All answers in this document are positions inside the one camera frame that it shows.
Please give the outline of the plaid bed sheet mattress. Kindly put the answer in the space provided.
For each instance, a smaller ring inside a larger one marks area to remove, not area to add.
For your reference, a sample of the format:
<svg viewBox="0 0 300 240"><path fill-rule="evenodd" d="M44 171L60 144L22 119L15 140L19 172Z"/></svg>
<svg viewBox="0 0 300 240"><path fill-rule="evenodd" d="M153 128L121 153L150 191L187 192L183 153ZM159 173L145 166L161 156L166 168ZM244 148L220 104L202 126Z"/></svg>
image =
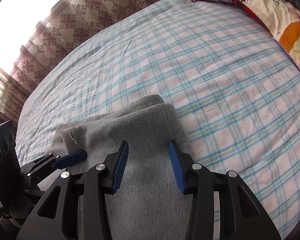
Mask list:
<svg viewBox="0 0 300 240"><path fill-rule="evenodd" d="M232 5L162 0L75 48L23 106L19 162L43 155L58 125L151 94L175 107L194 160L236 170L286 237L300 220L300 71Z"/></svg>

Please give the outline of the patterned beige curtain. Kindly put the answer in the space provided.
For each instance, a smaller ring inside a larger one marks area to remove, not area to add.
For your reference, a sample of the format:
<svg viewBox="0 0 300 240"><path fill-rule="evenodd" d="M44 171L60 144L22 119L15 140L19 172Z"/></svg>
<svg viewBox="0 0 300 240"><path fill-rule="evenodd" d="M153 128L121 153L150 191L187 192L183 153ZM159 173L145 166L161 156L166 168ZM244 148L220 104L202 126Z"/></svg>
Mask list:
<svg viewBox="0 0 300 240"><path fill-rule="evenodd" d="M77 46L160 0L0 0L0 123Z"/></svg>

